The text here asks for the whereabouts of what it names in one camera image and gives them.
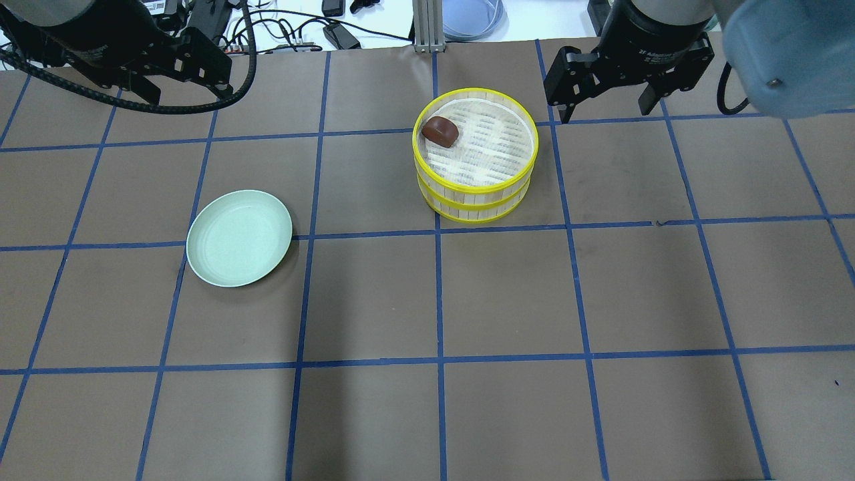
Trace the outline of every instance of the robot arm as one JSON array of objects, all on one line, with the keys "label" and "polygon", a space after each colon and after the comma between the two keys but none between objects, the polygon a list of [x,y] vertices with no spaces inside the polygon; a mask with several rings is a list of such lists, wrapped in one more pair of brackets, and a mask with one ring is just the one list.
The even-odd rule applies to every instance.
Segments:
[{"label": "robot arm", "polygon": [[[145,111],[192,113],[187,108],[158,109],[160,89],[146,77],[158,74],[193,82],[220,99],[220,103],[194,111],[224,107],[226,101],[233,104],[238,99],[236,95],[249,88],[245,82],[246,88],[241,86],[235,92],[229,85],[232,60],[212,41],[222,33],[233,6],[228,0],[198,2],[197,6],[188,26],[176,37],[157,26],[140,0],[0,0],[0,27],[26,59],[45,65],[69,63],[102,88],[118,86],[136,93],[150,104],[151,108]],[[245,5],[243,10],[248,16]],[[120,99],[108,100],[101,92],[67,85],[67,80],[58,80],[18,56],[0,54],[4,61],[28,73],[87,97],[127,108],[135,104],[135,110],[146,107]]]},{"label": "robot arm", "polygon": [[597,48],[559,50],[547,101],[566,123],[579,102],[646,82],[639,107],[649,114],[694,88],[710,64],[704,26],[714,13],[725,56],[761,112],[793,118],[855,104],[855,0],[616,0]]}]

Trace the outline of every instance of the grid line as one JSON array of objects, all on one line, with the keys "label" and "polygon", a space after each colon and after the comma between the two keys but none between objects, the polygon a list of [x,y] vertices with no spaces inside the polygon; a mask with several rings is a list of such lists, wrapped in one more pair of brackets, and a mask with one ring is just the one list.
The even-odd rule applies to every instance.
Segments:
[{"label": "grid line", "polygon": [[[540,40],[534,41],[537,50],[538,64],[540,65],[541,78],[546,78],[546,67],[543,60],[543,51],[540,49]],[[605,440],[603,436],[603,423],[600,419],[599,398],[597,396],[597,381],[593,371],[593,357],[591,356],[591,342],[588,339],[587,321],[585,319],[585,304],[582,300],[582,287],[579,279],[579,266],[576,262],[576,249],[573,239],[573,227],[570,219],[570,211],[567,202],[567,192],[564,187],[564,172],[561,167],[561,152],[558,150],[558,134],[556,130],[555,117],[552,108],[549,111],[550,134],[552,137],[552,153],[555,157],[555,170],[558,178],[558,191],[561,194],[561,208],[564,214],[564,227],[567,231],[567,245],[570,255],[570,269],[573,271],[573,289],[576,297],[576,310],[579,312],[579,328],[581,331],[582,349],[585,354],[585,370],[587,372],[588,391],[591,396],[591,412],[593,416],[594,435],[597,438],[597,452],[599,455],[599,469],[604,481],[609,481],[609,463],[605,452]]]},{"label": "grid line", "polygon": [[306,347],[306,323],[309,316],[309,289],[311,287],[312,260],[315,255],[315,231],[318,218],[318,195],[321,190],[321,159],[323,156],[323,131],[327,116],[327,94],[329,90],[330,52],[324,64],[323,89],[321,90],[321,119],[318,122],[318,148],[315,157],[315,186],[312,193],[312,214],[309,226],[309,245],[306,253],[306,271],[303,280],[303,304],[300,308],[300,332],[297,341],[297,363],[294,371],[294,390],[291,398],[291,423],[288,426],[288,448],[286,451],[285,479],[293,479],[294,447],[297,444],[297,419],[300,402],[300,384],[303,381],[303,358]]},{"label": "grid line", "polygon": [[113,124],[113,119],[115,118],[115,110],[115,106],[110,110],[109,118],[107,119],[107,125],[104,127],[104,131],[101,136],[101,146],[98,147],[97,153],[95,154],[95,159],[92,161],[92,167],[89,171],[89,177],[86,179],[86,186],[83,189],[83,195],[81,196],[80,203],[77,207],[77,214],[74,217],[74,223],[71,226],[71,232],[68,233],[68,241],[66,242],[65,248],[62,252],[62,261],[60,261],[59,268],[57,268],[56,270],[56,277],[54,278],[53,286],[50,288],[50,294],[48,295],[47,304],[44,307],[44,314],[42,316],[41,322],[38,325],[36,339],[32,344],[30,357],[27,361],[27,369],[23,373],[23,378],[21,379],[21,386],[18,388],[18,394],[15,396],[15,404],[12,406],[12,412],[9,414],[9,421],[6,423],[6,430],[3,432],[3,440],[0,441],[0,463],[3,462],[3,456],[6,454],[6,447],[9,445],[9,438],[12,436],[12,429],[15,426],[15,419],[18,416],[18,410],[21,409],[21,401],[24,397],[24,391],[27,389],[27,382],[30,379],[32,369],[36,362],[38,348],[41,345],[42,338],[44,337],[44,330],[47,328],[48,318],[50,317],[50,310],[53,307],[53,302],[56,298],[56,291],[57,289],[59,289],[59,282],[62,279],[62,273],[63,271],[65,271],[65,265],[68,262],[68,254],[71,252],[71,245],[74,243],[74,237],[77,235],[77,228],[80,225],[80,219],[83,217],[83,210],[86,207],[86,200],[89,198],[89,192],[91,191],[92,182],[95,180],[95,173],[97,172],[98,164],[101,162],[101,155],[103,154],[103,144],[107,141],[107,135],[109,134],[110,126]]},{"label": "grid line", "polygon": [[[218,112],[215,111],[211,116],[211,122],[208,129],[208,139],[214,137],[214,128],[216,126],[216,118]],[[190,209],[190,221],[187,223],[187,230],[196,219],[196,213],[199,208],[199,199],[202,196],[202,185],[205,180],[205,171],[208,168],[208,157],[210,155],[211,143],[205,143],[205,152],[202,156],[202,165],[199,167],[199,177],[196,182],[196,192],[193,195],[193,205]],[[143,471],[145,470],[145,460],[149,452],[149,443],[151,441],[151,431],[154,429],[155,416],[157,414],[157,402],[160,400],[160,391],[163,384],[164,366],[169,354],[169,342],[172,340],[172,328],[175,324],[175,313],[178,311],[178,299],[181,295],[181,285],[184,282],[184,274],[187,267],[187,253],[184,252],[181,258],[181,265],[178,268],[178,275],[175,277],[175,291],[172,296],[172,305],[169,307],[169,317],[166,324],[166,333],[163,336],[163,346],[161,348],[160,364],[157,367],[157,377],[155,378],[154,392],[151,395],[151,405],[149,407],[149,416],[145,422],[145,432],[143,433],[143,443],[139,450],[139,462],[137,463],[137,481],[142,481]]]},{"label": "grid line", "polygon": [[[824,115],[839,115],[855,113],[855,109],[831,110]],[[672,122],[680,122],[687,120],[716,120],[729,118],[750,118],[750,117],[765,117],[759,113],[735,114],[732,116],[724,116],[721,114],[703,114],[693,116],[671,116],[669,119]],[[615,124],[628,122],[663,122],[663,116],[637,116],[637,117],[611,117],[605,119],[575,119],[570,120],[568,124],[562,124],[558,120],[550,120],[545,122],[536,122],[538,127],[562,126],[562,125],[580,125],[580,124]],[[214,137],[211,142],[237,142],[243,140],[276,140],[276,139],[300,139],[300,138],[316,138],[316,137],[342,137],[347,135],[378,135],[378,134],[408,134],[412,132],[412,128],[379,128],[369,130],[341,130],[337,132],[303,132],[292,134],[259,134],[259,135],[232,135],[223,137]],[[25,147],[1,147],[0,153],[8,152],[24,152],[24,151],[62,151],[75,149],[94,149],[94,148],[117,148],[117,147],[135,147],[146,145],[175,145],[175,144],[202,144],[209,140],[207,138],[192,138],[192,139],[176,139],[176,140],[139,140],[128,142],[107,142],[104,144],[67,144],[67,145],[33,145]]]},{"label": "grid line", "polygon": [[[437,52],[431,53],[433,98],[439,96],[439,62]],[[439,480],[448,480],[448,442],[445,432],[445,332],[442,308],[442,228],[439,213],[433,213],[433,238],[436,249],[436,355],[437,406],[439,415]]]},{"label": "grid line", "polygon": [[27,92],[27,86],[30,85],[30,78],[30,74],[27,74],[27,77],[24,79],[24,84],[21,86],[21,92],[18,93],[18,98],[15,100],[15,106],[13,106],[12,111],[9,112],[9,119],[6,121],[6,126],[0,134],[0,147],[3,146],[3,142],[6,140],[6,135],[12,127],[12,121],[15,119],[15,114],[18,113],[18,107],[21,106],[21,100],[24,99],[24,93]]},{"label": "grid line", "polygon": [[[831,219],[855,219],[855,214],[829,214],[828,216],[803,215],[803,216],[770,216],[770,217],[713,217],[699,219],[698,222],[704,225],[708,224],[731,224],[731,223],[781,223],[781,222],[804,222],[804,221],[824,221]],[[671,221],[624,221],[610,223],[571,223],[570,228],[573,230],[579,229],[620,229],[620,228],[635,228],[635,227],[671,227],[680,225],[694,225],[696,221],[693,219],[676,219]],[[516,225],[516,226],[485,226],[485,227],[452,227],[441,228],[440,232],[443,235],[454,234],[477,234],[484,232],[526,232],[535,230],[561,230],[566,229],[564,224],[536,224],[536,225]],[[344,232],[338,234],[318,234],[315,239],[331,240],[331,239],[365,239],[374,237],[403,237],[403,236],[420,236],[434,235],[434,229],[418,229],[418,230],[381,230],[370,232]],[[308,235],[294,235],[293,241],[307,241]],[[118,242],[118,243],[102,243],[102,244],[72,244],[71,250],[88,250],[88,249],[149,249],[157,247],[177,247],[184,246],[185,240],[164,240],[158,242]],[[26,252],[26,251],[61,251],[66,246],[64,244],[47,244],[42,246],[0,246],[0,252]]]},{"label": "grid line", "polygon": [[[806,346],[768,346],[768,347],[737,347],[740,356],[789,354],[789,353],[847,353],[855,351],[855,344],[822,344]],[[729,348],[721,349],[682,349],[661,351],[602,351],[591,352],[592,359],[664,359],[714,357],[730,355]],[[539,362],[556,360],[585,360],[585,353],[535,353],[535,354],[493,354],[493,355],[462,355],[445,356],[443,364],[477,364],[496,362]],[[386,366],[386,365],[431,365],[438,364],[439,357],[423,358],[377,358],[377,359],[330,359],[304,361],[303,369],[327,369],[334,367],[356,366]],[[195,365],[108,365],[81,367],[34,367],[30,370],[32,376],[65,375],[65,374],[99,374],[110,372],[202,372],[202,371],[258,371],[296,369],[297,362],[255,362],[255,363],[226,363],[226,364],[195,364]],[[26,368],[0,369],[0,376],[21,376]]]},{"label": "grid line", "polygon": [[831,231],[831,237],[834,238],[834,243],[837,245],[840,258],[843,259],[843,265],[846,267],[846,273],[849,274],[849,280],[852,282],[853,287],[855,287],[855,270],[852,269],[852,262],[849,260],[849,255],[846,254],[846,249],[843,247],[843,241],[840,239],[840,235],[837,234],[837,228],[834,226],[832,217],[828,214],[828,207],[825,205],[823,196],[819,193],[817,182],[814,180],[813,174],[811,174],[811,170],[807,166],[807,161],[801,151],[801,147],[799,147],[799,141],[796,140],[796,136],[793,133],[793,128],[790,126],[790,122],[787,122],[786,120],[783,122],[784,128],[787,130],[787,135],[790,138],[790,142],[793,144],[793,150],[796,152],[796,157],[799,159],[799,164],[801,164],[801,168],[805,172],[805,177],[807,177],[808,183],[811,184],[813,195],[817,198],[817,204],[819,204],[819,209],[823,213],[822,220],[828,223],[828,228]]},{"label": "grid line", "polygon": [[668,136],[671,140],[671,146],[674,148],[674,157],[677,162],[677,167],[680,169],[680,177],[683,180],[683,184],[686,188],[686,196],[688,197],[689,207],[692,210],[692,218],[694,219],[695,228],[698,230],[698,238],[700,239],[701,249],[704,252],[704,261],[706,262],[706,269],[710,275],[710,281],[712,283],[712,290],[716,296],[716,304],[718,305],[718,312],[722,318],[722,327],[724,328],[724,335],[728,340],[728,350],[730,352],[731,360],[734,363],[734,371],[736,373],[736,381],[740,386],[740,393],[742,395],[742,402],[745,405],[746,416],[748,418],[748,424],[751,429],[752,437],[754,439],[754,447],[757,450],[758,460],[760,462],[760,468],[763,471],[764,478],[772,479],[769,470],[769,462],[766,460],[766,452],[763,447],[763,440],[760,438],[760,431],[757,427],[757,420],[754,418],[754,409],[751,404],[751,397],[748,395],[748,387],[746,385],[745,376],[742,372],[742,364],[740,363],[740,356],[738,351],[736,350],[736,342],[734,340],[733,331],[730,329],[730,320],[728,319],[728,313],[724,306],[724,298],[722,297],[722,290],[718,284],[718,277],[716,276],[716,268],[712,263],[712,256],[710,255],[710,247],[706,242],[706,235],[704,233],[704,224],[700,222],[700,215],[698,214],[698,205],[695,203],[694,195],[692,194],[692,185],[689,182],[688,173],[686,171],[686,166],[683,163],[683,156],[680,153],[680,146],[677,143],[677,137],[674,132],[674,126],[671,124],[671,120],[668,115],[668,106],[665,105],[664,101],[659,101],[662,105],[662,112],[665,116],[665,126],[668,128]]}]

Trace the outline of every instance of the light green plate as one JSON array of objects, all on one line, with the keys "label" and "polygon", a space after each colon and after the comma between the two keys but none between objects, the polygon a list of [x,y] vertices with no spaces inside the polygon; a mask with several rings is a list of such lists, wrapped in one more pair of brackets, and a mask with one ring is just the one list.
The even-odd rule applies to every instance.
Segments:
[{"label": "light green plate", "polygon": [[187,262],[203,281],[236,288],[270,273],[291,245],[288,209],[258,190],[227,193],[208,204],[187,234]]}]

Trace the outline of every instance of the black cable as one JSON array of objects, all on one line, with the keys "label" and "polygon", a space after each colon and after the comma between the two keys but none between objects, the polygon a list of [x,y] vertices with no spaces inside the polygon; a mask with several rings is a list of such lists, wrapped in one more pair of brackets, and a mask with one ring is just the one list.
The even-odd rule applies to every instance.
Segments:
[{"label": "black cable", "polygon": [[278,21],[278,22],[280,22],[280,23],[284,21],[284,22],[285,22],[285,24],[286,24],[286,25],[288,25],[287,30],[288,30],[288,31],[291,31],[291,36],[292,36],[292,37],[294,37],[294,35],[296,35],[296,33],[294,32],[294,25],[291,25],[291,22],[290,22],[290,21],[288,21],[288,20],[286,20],[286,19],[284,19],[284,18],[280,18],[280,19],[279,19],[279,20],[277,20],[277,21]]},{"label": "black cable", "polygon": [[[251,20],[250,8],[247,3],[247,0],[244,0],[241,3],[241,10],[243,12],[244,22],[246,24],[249,24]],[[241,98],[243,98],[244,95],[246,95],[246,93],[250,90],[250,87],[252,86],[252,81],[256,78],[257,52],[256,37],[253,34],[252,29],[249,29],[249,31],[247,32],[247,36],[249,37],[250,61],[243,85],[241,85],[240,88],[232,95],[226,98],[217,100],[216,102],[211,102],[209,104],[200,105],[151,105],[143,104],[140,102],[132,102],[130,100],[116,98],[112,95],[107,95],[97,90],[92,90],[91,88],[63,79],[59,75],[52,74],[51,72],[48,72],[43,68],[38,68],[34,65],[31,65],[29,62],[25,62],[15,54],[9,54],[5,51],[0,50],[0,60],[4,60],[6,63],[9,63],[13,67],[18,68],[22,72],[26,72],[32,75],[33,77],[36,77],[37,79],[44,80],[45,82],[48,82],[51,85],[58,86],[60,88],[68,90],[69,92],[77,93],[79,95],[82,95],[83,97],[96,100],[103,104],[114,105],[121,109],[136,110],[139,112],[164,115],[201,114],[204,112],[211,112],[212,110],[218,110],[228,107],[229,105],[232,105],[235,102],[239,101]]]},{"label": "black cable", "polygon": [[303,13],[303,12],[297,12],[297,11],[294,11],[294,10],[281,10],[281,9],[265,9],[265,10],[256,10],[256,11],[254,11],[254,12],[250,12],[250,15],[255,15],[255,14],[265,14],[265,13],[267,13],[267,14],[291,14],[291,15],[301,15],[301,16],[304,16],[304,17],[311,17],[311,18],[316,18],[316,19],[320,19],[320,20],[326,20],[326,21],[337,21],[338,23],[340,23],[340,24],[342,24],[342,25],[347,25],[348,27],[353,27],[353,28],[356,28],[357,30],[362,30],[363,32],[366,32],[366,33],[372,33],[373,35],[381,35],[381,36],[383,36],[383,37],[389,37],[390,39],[403,40],[404,42],[410,42],[410,43],[412,43],[412,40],[407,39],[406,37],[399,37],[398,35],[392,35],[391,33],[377,32],[376,30],[368,30],[367,28],[363,28],[363,27],[360,27],[360,26],[358,26],[358,25],[354,25],[354,24],[352,24],[352,23],[350,23],[350,22],[347,22],[347,21],[340,21],[340,20],[336,20],[336,19],[334,19],[334,18],[325,17],[325,16],[322,16],[322,15],[305,14],[305,13]]},{"label": "black cable", "polygon": [[321,19],[321,18],[308,19],[307,21],[301,23],[299,27],[297,27],[297,36],[302,38],[303,37],[303,27],[309,25],[310,23],[315,23],[315,22],[320,23],[322,25],[329,25],[329,20],[326,20],[326,19]]},{"label": "black cable", "polygon": [[724,63],[724,69],[722,70],[722,76],[718,79],[718,92],[716,93],[716,103],[718,104],[718,111],[722,112],[725,116],[732,116],[734,114],[740,113],[745,107],[748,106],[748,98],[740,102],[739,105],[733,107],[733,109],[729,109],[724,104],[724,93],[728,89],[728,78],[730,78],[730,70],[732,67],[730,66],[730,62]]}]

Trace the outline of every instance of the power adapter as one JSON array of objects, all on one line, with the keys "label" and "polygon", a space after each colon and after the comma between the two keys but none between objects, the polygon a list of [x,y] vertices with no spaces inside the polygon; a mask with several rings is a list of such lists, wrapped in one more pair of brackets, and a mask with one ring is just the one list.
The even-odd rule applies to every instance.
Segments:
[{"label": "power adapter", "polygon": [[323,0],[321,11],[325,17],[340,17],[345,14],[345,0]]},{"label": "power adapter", "polygon": [[329,43],[333,44],[339,50],[361,49],[359,40],[347,31],[344,25],[338,22],[331,22],[323,28],[323,35],[327,37]]}]

